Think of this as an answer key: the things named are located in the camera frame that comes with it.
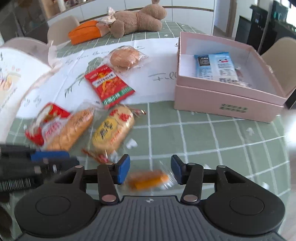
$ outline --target open cardboard box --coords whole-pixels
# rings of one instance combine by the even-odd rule
[[[235,67],[252,88],[196,77],[194,55],[229,52]],[[206,112],[271,122],[287,94],[252,46],[204,34],[181,32],[175,89],[177,110]]]

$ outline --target orange pillow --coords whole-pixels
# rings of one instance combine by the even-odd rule
[[[73,45],[103,37],[110,30],[107,25],[96,20],[87,21],[69,32],[68,36]]]

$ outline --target red wrapper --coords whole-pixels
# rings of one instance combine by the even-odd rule
[[[26,137],[39,146],[60,130],[70,113],[61,107],[48,103],[40,111],[35,122],[25,131]]]
[[[85,78],[91,83],[106,109],[135,92],[105,64],[85,75]]]

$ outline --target chair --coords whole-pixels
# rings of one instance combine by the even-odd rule
[[[48,50],[49,45],[45,43],[32,39],[29,37],[16,37],[8,40],[1,47],[10,47],[20,51],[23,51],[35,58],[39,59],[46,65],[48,64]]]
[[[47,32],[47,40],[53,45],[59,45],[69,41],[68,33],[79,26],[79,21],[74,16],[65,17],[53,23]]]
[[[261,57],[272,68],[286,96],[290,96],[296,87],[296,40],[281,38]]]

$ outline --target stuffed teddy bear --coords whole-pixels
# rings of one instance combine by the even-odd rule
[[[160,31],[162,23],[160,20],[166,17],[166,10],[158,5],[160,0],[152,0],[152,4],[147,5],[138,12],[118,11],[112,14],[114,22],[110,24],[110,32],[115,38],[136,31]]]

